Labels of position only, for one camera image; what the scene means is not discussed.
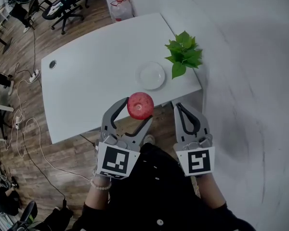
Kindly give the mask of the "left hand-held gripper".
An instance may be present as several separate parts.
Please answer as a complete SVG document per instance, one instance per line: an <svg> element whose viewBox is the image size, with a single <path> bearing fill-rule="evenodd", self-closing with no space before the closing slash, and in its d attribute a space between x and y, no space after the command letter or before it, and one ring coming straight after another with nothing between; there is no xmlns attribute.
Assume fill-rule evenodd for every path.
<svg viewBox="0 0 289 231"><path fill-rule="evenodd" d="M140 156L139 144L153 122L152 115L143 120L132 134L124 133L124 140L114 136L117 129L114 121L127 105L128 99L125 97L115 102L103 115L101 139L104 140L98 144L98 175L118 180L127 178Z"/></svg>

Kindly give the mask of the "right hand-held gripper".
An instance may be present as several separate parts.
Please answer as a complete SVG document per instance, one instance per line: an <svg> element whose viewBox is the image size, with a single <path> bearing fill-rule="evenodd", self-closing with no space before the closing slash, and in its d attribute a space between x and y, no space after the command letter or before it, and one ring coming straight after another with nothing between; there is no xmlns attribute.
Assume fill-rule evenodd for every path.
<svg viewBox="0 0 289 231"><path fill-rule="evenodd" d="M185 176L200 176L214 171L215 147L206 117L196 108L177 103L174 108L177 143L173 148ZM185 139L199 139L185 142Z"/></svg>

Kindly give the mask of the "red apple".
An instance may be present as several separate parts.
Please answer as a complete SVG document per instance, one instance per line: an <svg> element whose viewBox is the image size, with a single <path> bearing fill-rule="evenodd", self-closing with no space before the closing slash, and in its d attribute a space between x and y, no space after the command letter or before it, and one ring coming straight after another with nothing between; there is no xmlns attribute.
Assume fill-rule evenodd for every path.
<svg viewBox="0 0 289 231"><path fill-rule="evenodd" d="M136 92L129 97L127 110L132 118L145 120L153 113L153 99L145 92Z"/></svg>

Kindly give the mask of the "white round plate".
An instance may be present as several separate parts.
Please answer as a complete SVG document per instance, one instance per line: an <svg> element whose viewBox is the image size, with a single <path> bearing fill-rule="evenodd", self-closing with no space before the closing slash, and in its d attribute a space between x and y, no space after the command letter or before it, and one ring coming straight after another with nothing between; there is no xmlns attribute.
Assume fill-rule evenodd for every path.
<svg viewBox="0 0 289 231"><path fill-rule="evenodd" d="M158 89L163 85L165 78L163 67L152 61L143 63L135 71L137 84L145 90Z"/></svg>

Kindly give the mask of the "person's right forearm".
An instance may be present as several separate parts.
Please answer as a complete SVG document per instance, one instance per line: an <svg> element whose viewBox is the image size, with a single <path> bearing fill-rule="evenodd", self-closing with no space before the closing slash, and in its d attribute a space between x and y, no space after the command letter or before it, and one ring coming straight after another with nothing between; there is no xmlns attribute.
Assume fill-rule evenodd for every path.
<svg viewBox="0 0 289 231"><path fill-rule="evenodd" d="M216 209L226 203L213 175L211 173L197 177L200 197L210 208Z"/></svg>

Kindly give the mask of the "person's left forearm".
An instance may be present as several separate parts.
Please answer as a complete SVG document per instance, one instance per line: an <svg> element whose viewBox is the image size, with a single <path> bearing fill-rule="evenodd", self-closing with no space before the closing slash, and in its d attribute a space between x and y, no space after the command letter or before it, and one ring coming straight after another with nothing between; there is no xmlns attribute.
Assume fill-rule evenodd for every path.
<svg viewBox="0 0 289 231"><path fill-rule="evenodd" d="M97 175L91 179L91 187L85 200L85 205L98 210L105 210L111 187L109 177Z"/></svg>

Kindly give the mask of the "green leafy potted plant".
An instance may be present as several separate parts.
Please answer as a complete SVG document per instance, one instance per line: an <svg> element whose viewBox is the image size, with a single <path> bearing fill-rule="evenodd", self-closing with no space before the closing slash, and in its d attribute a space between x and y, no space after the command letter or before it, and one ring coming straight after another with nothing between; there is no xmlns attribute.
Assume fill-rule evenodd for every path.
<svg viewBox="0 0 289 231"><path fill-rule="evenodd" d="M198 69L203 64L202 49L198 47L196 38L190 36L186 31L175 34L175 40L170 40L165 44L170 51L170 56L166 57L172 63L171 78L175 79L184 75L188 68Z"/></svg>

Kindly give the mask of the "person's black clothing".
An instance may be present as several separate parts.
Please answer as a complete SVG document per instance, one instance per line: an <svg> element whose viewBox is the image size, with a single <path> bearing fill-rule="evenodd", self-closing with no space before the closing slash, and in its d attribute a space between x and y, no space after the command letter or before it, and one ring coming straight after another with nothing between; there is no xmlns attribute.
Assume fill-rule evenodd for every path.
<svg viewBox="0 0 289 231"><path fill-rule="evenodd" d="M106 209L84 204L69 231L256 231L227 203L210 208L178 162L155 145L141 147L129 177L110 181Z"/></svg>

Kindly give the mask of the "clear water bottle red cap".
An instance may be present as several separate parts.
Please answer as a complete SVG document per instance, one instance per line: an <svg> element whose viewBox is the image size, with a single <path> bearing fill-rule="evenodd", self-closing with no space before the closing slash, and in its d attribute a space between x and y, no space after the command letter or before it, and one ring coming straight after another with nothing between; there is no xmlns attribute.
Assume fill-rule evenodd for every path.
<svg viewBox="0 0 289 231"><path fill-rule="evenodd" d="M111 2L110 14L114 23L133 18L130 0L115 0Z"/></svg>

